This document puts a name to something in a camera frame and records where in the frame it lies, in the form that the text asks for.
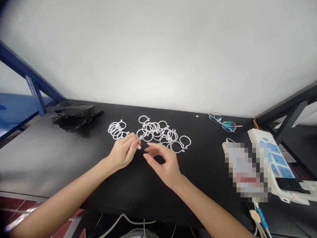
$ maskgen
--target black tabletop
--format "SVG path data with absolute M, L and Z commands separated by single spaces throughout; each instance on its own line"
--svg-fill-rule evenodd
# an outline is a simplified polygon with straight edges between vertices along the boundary
M 82 102 L 64 101 L 58 106 L 74 103 Z M 223 116 L 223 120 L 243 125 L 237 128 L 236 133 L 229 133 L 205 114 L 106 103 L 90 104 L 99 107 L 104 113 L 76 133 L 66 133 L 59 127 L 52 127 L 52 113 L 48 113 L 3 147 L 0 150 L 0 191 L 38 198 L 53 196 L 109 154 L 115 142 L 107 132 L 110 123 L 122 119 L 127 123 L 125 131 L 136 133 L 141 128 L 138 118 L 146 115 L 152 122 L 165 120 L 171 128 L 176 129 L 179 136 L 191 138 L 192 144 L 185 153 L 177 154 L 181 172 L 247 229 L 254 229 L 248 211 L 239 202 L 232 187 L 221 146 L 226 138 L 235 142 L 249 141 L 247 131 L 253 128 L 251 119 Z M 147 164 L 142 156 L 147 145 L 142 141 L 141 146 L 133 161 L 106 179 L 82 208 L 111 214 L 124 212 L 141 219 L 202 227 L 190 209 Z M 315 203 L 312 206 L 285 204 L 273 196 L 271 203 L 261 207 L 272 233 L 309 237 L 301 230 L 301 224 L 304 224 L 306 230 L 310 230 L 308 234 L 317 234 L 312 222 L 313 219 L 317 220 Z M 292 209 L 295 213 L 305 211 L 305 214 L 298 219 L 297 214 L 292 214 Z

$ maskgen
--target glasses lens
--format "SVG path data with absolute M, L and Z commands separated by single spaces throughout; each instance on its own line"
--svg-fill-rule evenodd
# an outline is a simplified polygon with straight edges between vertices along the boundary
M 234 132 L 235 129 L 237 128 L 237 125 L 234 124 L 233 122 L 224 122 L 222 124 L 222 127 L 228 132 Z
M 214 113 L 211 113 L 209 115 L 209 119 L 214 121 L 214 122 L 219 122 L 219 121 L 221 121 L 221 115 L 217 112 L 214 112 Z

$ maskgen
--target white power strip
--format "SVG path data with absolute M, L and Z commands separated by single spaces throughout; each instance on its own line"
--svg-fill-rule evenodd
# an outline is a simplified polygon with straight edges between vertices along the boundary
M 267 161 L 268 171 L 271 173 L 271 178 L 269 182 L 271 183 L 272 194 L 280 197 L 283 202 L 290 203 L 300 203 L 309 205 L 307 199 L 303 199 L 297 192 L 290 192 L 284 189 L 280 189 L 275 178 L 295 178 L 293 172 L 291 171 L 287 161 L 282 155 L 280 149 L 278 148 L 273 136 L 269 132 L 251 129 L 248 131 L 250 141 L 253 147 L 257 148 L 261 154 L 264 155 L 264 160 Z

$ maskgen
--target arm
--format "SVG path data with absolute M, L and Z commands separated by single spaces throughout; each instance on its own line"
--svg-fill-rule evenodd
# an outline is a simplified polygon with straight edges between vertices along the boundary
M 179 171 L 176 153 L 162 144 L 148 143 L 144 154 L 149 165 L 162 181 L 171 188 L 192 210 L 209 234 L 214 238 L 254 238 L 254 236 L 225 209 L 193 185 Z M 161 155 L 160 165 L 153 157 Z
M 107 177 L 132 161 L 137 144 L 141 141 L 134 133 L 117 140 L 108 157 L 33 211 L 11 231 L 11 236 L 51 237 Z

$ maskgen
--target finger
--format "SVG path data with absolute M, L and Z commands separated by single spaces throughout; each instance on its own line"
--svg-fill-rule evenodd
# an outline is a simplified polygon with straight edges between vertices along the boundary
M 152 156 L 153 158 L 154 158 L 155 156 L 157 156 L 158 154 L 159 154 L 159 152 L 158 152 L 157 150 L 151 150 L 151 151 L 148 153 L 148 155 Z
M 148 162 L 148 164 L 154 169 L 154 171 L 157 173 L 158 176 L 160 176 L 161 172 L 162 172 L 162 169 L 163 167 L 158 163 L 156 162 L 156 160 L 148 155 L 148 154 L 143 154 L 144 158 L 146 159 L 146 161 Z
M 129 139 L 131 139 L 132 137 L 134 137 L 135 134 L 134 133 L 130 133 L 129 135 L 127 135 L 126 137 L 123 137 L 121 140 L 122 143 L 127 142 Z
M 157 149 L 160 153 L 162 153 L 162 156 L 164 156 L 165 158 L 168 158 L 168 154 L 170 154 L 172 151 L 167 148 L 166 146 L 160 144 L 160 143 L 147 143 L 150 147 L 154 147 L 155 149 Z
M 138 137 L 131 137 L 127 142 L 124 143 L 124 145 L 123 145 L 124 148 L 126 150 L 128 150 L 130 148 L 132 142 L 135 141 L 135 140 L 136 140 L 137 144 L 141 145 L 141 141 L 140 141 L 140 139 Z
M 155 149 L 154 147 L 147 147 L 144 149 L 144 151 L 149 152 L 149 151 L 154 150 L 154 149 Z
M 130 133 L 129 135 L 127 135 L 126 137 L 123 137 L 122 139 L 121 139 L 121 141 L 122 141 L 122 143 L 126 143 L 129 139 L 131 139 L 132 137 L 136 137 L 136 138 L 138 138 L 137 136 L 136 136 L 136 134 L 135 133 Z
M 133 159 L 133 156 L 136 152 L 136 148 L 138 146 L 138 142 L 137 140 L 134 140 L 132 143 L 131 143 L 131 146 L 129 148 L 129 151 L 127 152 L 126 156 L 125 156 L 125 159 L 123 161 L 123 163 L 125 163 L 126 165 L 128 165 L 132 159 Z

